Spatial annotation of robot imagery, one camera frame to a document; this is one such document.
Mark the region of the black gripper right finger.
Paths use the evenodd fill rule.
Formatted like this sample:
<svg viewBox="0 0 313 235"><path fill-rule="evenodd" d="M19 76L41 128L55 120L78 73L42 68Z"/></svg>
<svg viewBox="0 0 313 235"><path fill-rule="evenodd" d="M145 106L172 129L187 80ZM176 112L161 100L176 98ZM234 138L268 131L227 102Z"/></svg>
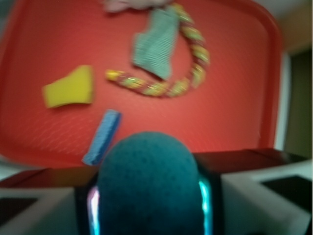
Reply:
<svg viewBox="0 0 313 235"><path fill-rule="evenodd" d="M204 233L224 234L224 203L220 174L207 165L199 156L195 157L199 170L199 186L202 194Z"/></svg>

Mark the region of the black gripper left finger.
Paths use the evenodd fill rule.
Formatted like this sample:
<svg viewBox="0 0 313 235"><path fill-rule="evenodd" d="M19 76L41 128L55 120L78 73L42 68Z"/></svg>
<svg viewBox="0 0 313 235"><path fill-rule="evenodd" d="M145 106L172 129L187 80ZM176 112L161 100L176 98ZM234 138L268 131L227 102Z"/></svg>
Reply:
<svg viewBox="0 0 313 235"><path fill-rule="evenodd" d="M97 192L97 168L77 168L75 176L75 206L79 235L93 235L91 200Z"/></svg>

